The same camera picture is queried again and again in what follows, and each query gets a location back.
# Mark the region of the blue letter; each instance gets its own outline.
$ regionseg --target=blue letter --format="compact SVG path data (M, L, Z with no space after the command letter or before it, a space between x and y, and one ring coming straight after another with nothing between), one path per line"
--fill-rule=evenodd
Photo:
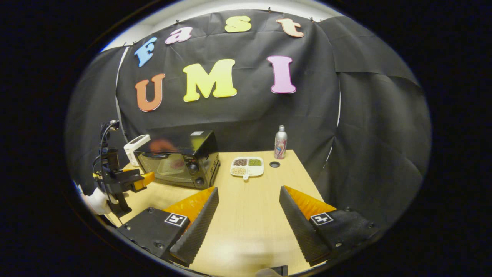
M138 57L138 60L140 61L138 67L141 68L148 60L152 58L152 53L149 52L154 50L154 44L152 42L156 40L157 37L151 38L142 47L138 48L138 50L135 51L135 55Z

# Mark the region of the toaster oven knob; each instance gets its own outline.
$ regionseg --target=toaster oven knob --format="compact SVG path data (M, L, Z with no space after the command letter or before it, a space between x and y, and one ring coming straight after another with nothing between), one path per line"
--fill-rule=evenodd
M188 169L191 174L195 174L198 172L198 166L196 164L189 165Z
M195 179L195 182L196 182L196 184L197 184L199 187L201 187L201 186L203 186L203 185L205 184L205 181L204 181L204 180L203 180L203 178L201 178L201 177L200 177L200 178L196 178L196 179Z

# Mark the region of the white plate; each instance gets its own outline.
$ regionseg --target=white plate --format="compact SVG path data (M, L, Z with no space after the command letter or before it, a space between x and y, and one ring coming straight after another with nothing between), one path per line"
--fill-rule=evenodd
M239 160L239 159L245 159L246 165L245 166L235 166L234 162L236 160ZM260 166L249 166L248 165L249 160L260 160L261 165ZM230 173L231 173L231 175L234 175L234 176L242 176L244 180L248 180L248 178L250 176L255 177L255 176L260 176L261 174L263 174L264 166L265 166L265 163L263 162L263 159L260 157L237 157L231 163ZM244 168L246 170L246 172L245 172L245 174L234 174L234 173L232 173L233 168Z

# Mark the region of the white device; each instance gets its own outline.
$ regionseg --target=white device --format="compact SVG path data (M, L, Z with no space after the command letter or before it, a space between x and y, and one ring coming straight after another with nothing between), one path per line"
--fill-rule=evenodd
M138 166L137 158L135 158L135 154L133 154L133 151L135 151L138 147L144 145L146 142L150 140L151 140L151 136L141 135L134 138L132 141L130 141L123 147L126 155L128 156L128 159L130 160L133 166L135 167Z

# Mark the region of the white wall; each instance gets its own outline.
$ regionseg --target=white wall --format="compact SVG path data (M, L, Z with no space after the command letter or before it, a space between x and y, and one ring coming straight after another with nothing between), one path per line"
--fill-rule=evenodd
M183 21L199 15L225 10L267 10L268 7L272 11L285 12L304 18L312 17L315 21L342 15L325 4L313 0L183 0L163 8L135 24L116 37L103 51L109 48L123 46L124 44L132 44L134 41L139 41L147 35L173 25L176 23L176 20Z

